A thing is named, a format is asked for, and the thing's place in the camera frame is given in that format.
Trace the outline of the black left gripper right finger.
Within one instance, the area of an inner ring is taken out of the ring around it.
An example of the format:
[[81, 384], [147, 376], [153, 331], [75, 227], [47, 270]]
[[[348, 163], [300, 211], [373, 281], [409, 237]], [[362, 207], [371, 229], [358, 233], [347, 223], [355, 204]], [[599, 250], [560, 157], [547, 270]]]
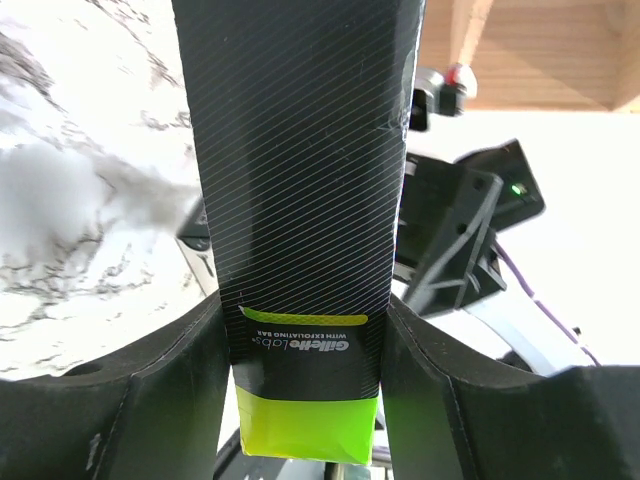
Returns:
[[551, 377], [488, 358], [419, 318], [387, 311], [382, 391], [398, 479], [635, 479], [639, 371]]

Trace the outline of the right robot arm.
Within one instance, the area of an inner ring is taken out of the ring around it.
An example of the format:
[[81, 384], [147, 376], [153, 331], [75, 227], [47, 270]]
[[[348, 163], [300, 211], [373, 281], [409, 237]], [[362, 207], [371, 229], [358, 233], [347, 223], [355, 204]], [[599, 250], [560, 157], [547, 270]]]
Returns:
[[494, 262], [482, 214], [492, 174], [412, 157], [400, 137], [253, 142], [197, 152], [208, 230], [238, 386], [265, 398], [368, 398], [380, 377], [392, 285], [422, 322], [462, 310], [549, 376], [589, 360], [577, 338]]

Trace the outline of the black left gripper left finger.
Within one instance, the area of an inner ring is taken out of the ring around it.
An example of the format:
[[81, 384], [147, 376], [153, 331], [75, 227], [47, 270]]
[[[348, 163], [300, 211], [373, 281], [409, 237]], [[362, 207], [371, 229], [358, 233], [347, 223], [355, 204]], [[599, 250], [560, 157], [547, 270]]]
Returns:
[[4, 479], [210, 479], [229, 373], [211, 295], [60, 376], [1, 383]]

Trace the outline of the green black Gillette box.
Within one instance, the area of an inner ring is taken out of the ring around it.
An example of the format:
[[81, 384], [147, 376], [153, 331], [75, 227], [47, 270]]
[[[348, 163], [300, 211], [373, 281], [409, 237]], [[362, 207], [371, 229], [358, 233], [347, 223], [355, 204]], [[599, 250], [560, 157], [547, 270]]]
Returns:
[[372, 456], [421, 1], [177, 1], [249, 455]]

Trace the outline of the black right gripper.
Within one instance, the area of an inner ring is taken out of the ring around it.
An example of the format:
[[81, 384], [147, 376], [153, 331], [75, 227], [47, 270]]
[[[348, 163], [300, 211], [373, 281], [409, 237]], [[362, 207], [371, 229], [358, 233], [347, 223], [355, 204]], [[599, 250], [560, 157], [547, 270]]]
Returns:
[[394, 267], [402, 301], [436, 315], [505, 290], [497, 234], [545, 209], [520, 142], [453, 163], [410, 153], [406, 167]]

